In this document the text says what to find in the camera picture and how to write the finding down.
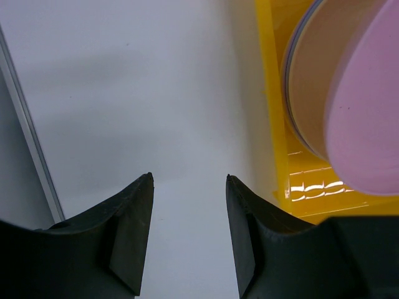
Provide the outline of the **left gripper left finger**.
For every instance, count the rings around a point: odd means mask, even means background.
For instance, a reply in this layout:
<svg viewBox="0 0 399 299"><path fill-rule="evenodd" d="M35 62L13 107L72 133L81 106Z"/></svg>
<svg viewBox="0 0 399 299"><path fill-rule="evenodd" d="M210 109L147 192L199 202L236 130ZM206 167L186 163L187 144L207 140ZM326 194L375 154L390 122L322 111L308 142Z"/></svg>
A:
<svg viewBox="0 0 399 299"><path fill-rule="evenodd" d="M1 297L139 296L153 195L153 175L146 173L48 229L1 222Z"/></svg>

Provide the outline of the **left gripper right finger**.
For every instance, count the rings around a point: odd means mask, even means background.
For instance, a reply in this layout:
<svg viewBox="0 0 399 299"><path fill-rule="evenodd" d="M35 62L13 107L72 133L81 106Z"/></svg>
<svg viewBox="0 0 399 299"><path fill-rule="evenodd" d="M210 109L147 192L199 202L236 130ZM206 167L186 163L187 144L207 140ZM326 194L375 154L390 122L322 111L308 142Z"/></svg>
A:
<svg viewBox="0 0 399 299"><path fill-rule="evenodd" d="M397 298L398 217L330 217L313 225L226 179L241 298Z"/></svg>

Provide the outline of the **pink plate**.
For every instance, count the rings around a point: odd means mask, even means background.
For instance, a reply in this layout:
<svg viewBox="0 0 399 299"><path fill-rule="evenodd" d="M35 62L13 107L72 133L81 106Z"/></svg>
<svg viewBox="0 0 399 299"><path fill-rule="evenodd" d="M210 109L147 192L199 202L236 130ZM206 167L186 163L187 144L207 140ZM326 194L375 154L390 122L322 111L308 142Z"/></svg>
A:
<svg viewBox="0 0 399 299"><path fill-rule="evenodd" d="M398 1L377 1L355 31L324 120L337 176L365 194L398 195Z"/></svg>

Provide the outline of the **tan plate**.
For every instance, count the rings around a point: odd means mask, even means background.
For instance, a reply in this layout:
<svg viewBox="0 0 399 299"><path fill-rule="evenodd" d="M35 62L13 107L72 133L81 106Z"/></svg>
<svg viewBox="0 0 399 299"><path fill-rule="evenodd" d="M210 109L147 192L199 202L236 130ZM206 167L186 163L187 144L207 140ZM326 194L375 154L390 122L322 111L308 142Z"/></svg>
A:
<svg viewBox="0 0 399 299"><path fill-rule="evenodd" d="M299 37L289 72L289 98L302 136L326 160L324 113L341 60L382 1L322 1Z"/></svg>

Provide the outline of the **yellow plastic bin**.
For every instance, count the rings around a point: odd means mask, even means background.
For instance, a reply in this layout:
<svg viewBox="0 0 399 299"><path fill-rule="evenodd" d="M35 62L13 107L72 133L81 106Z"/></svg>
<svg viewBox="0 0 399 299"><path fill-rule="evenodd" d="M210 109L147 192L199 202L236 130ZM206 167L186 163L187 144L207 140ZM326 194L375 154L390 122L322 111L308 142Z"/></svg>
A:
<svg viewBox="0 0 399 299"><path fill-rule="evenodd" d="M327 162L300 144L286 122L280 66L289 38L311 4L311 1L255 2L278 206L313 224L331 216L396 216L398 197L366 195L346 186Z"/></svg>

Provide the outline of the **aluminium table frame rail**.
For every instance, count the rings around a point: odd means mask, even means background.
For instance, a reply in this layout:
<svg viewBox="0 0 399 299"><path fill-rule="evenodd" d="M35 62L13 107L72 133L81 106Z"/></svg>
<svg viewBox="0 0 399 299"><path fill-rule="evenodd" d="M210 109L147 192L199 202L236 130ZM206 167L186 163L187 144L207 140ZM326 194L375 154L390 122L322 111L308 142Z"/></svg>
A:
<svg viewBox="0 0 399 299"><path fill-rule="evenodd" d="M51 178L44 152L27 105L4 33L1 33L1 73L21 126L37 177L42 186L52 217L56 223L65 220L54 182Z"/></svg>

